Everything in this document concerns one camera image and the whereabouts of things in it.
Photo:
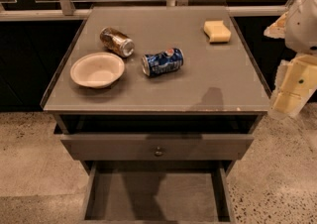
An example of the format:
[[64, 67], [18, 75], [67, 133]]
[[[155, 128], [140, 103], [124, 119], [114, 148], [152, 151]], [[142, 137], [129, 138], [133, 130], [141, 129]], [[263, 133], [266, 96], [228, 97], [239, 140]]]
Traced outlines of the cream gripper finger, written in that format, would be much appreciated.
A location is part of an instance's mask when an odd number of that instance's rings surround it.
[[272, 118], [294, 118], [317, 90], [317, 56], [298, 54], [277, 68], [269, 103]]
[[273, 39], [285, 38], [285, 20], [287, 14], [282, 14], [274, 23], [264, 30], [264, 35]]

